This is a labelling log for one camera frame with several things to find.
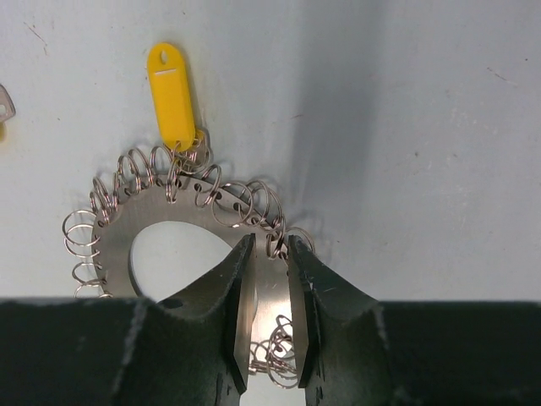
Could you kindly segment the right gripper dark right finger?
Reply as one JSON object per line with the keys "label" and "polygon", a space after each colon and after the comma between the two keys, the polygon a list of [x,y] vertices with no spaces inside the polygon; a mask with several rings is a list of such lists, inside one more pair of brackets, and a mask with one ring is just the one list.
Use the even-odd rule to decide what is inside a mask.
{"label": "right gripper dark right finger", "polygon": [[288,239],[288,284],[298,386],[308,405],[386,405],[391,379],[376,299]]}

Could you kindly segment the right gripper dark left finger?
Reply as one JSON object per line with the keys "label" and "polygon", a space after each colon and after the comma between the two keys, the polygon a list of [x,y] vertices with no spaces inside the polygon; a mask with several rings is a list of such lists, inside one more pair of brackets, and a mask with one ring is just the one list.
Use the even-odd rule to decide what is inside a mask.
{"label": "right gripper dark left finger", "polygon": [[238,405],[248,385],[254,319],[254,234],[159,303],[132,299],[134,316],[115,405]]}

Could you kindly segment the steel disc with key rings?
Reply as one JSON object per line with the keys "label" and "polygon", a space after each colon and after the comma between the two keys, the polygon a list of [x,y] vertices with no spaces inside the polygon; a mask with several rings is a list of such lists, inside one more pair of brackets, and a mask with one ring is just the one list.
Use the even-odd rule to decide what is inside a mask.
{"label": "steel disc with key rings", "polygon": [[140,295],[130,258],[134,240],[172,222],[202,228],[229,246],[255,236],[257,310],[248,370],[279,387],[295,387],[287,238],[311,243],[312,237],[287,221],[277,193],[264,181],[224,178],[207,145],[187,151],[158,145],[147,153],[133,148],[119,157],[111,187],[93,179],[90,207],[72,211],[62,225],[64,245],[78,260],[72,270],[77,289],[93,289],[102,298]]}

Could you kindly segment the silver key with yellow tag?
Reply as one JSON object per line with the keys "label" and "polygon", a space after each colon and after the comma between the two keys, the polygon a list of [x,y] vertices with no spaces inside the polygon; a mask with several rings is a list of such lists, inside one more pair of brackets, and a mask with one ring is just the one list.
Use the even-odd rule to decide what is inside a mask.
{"label": "silver key with yellow tag", "polygon": [[0,85],[0,140],[5,138],[6,122],[16,115],[16,109],[7,89]]}

